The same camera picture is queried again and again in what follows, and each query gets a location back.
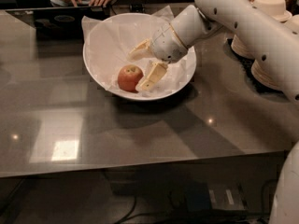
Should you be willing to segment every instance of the white paper liner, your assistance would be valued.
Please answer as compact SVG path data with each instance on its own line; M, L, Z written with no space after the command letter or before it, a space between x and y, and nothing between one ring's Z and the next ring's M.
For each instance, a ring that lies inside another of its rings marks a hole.
M132 63L128 59L128 53L144 39L151 38L159 27L173 18L170 6L153 15L126 13L105 21L84 17L83 58L91 76L107 91L133 100L160 99L181 90L195 71L196 57L193 48L178 63L168 65L166 75L151 91L131 93L121 90L117 83L121 68ZM150 61L158 60L146 57L133 64L145 72Z

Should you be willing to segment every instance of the floor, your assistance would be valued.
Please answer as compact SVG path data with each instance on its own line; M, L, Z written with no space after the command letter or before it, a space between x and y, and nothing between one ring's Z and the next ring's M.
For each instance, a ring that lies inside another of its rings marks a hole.
M266 223L284 160L275 153L4 178L0 224ZM216 202L225 191L229 202Z

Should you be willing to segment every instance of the reflective surface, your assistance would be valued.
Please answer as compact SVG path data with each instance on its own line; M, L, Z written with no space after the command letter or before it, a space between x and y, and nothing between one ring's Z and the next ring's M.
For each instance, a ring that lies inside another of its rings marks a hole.
M0 176L195 160L290 150L299 111L260 95L225 29L195 46L192 82L156 102L104 91L81 40L37 39L0 12Z

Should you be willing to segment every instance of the red apple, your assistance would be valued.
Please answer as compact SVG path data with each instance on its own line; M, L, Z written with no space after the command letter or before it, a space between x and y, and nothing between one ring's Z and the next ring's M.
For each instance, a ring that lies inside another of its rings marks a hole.
M138 66L134 64L125 65L118 75L120 89L129 92L137 92L135 87L143 76L143 72Z

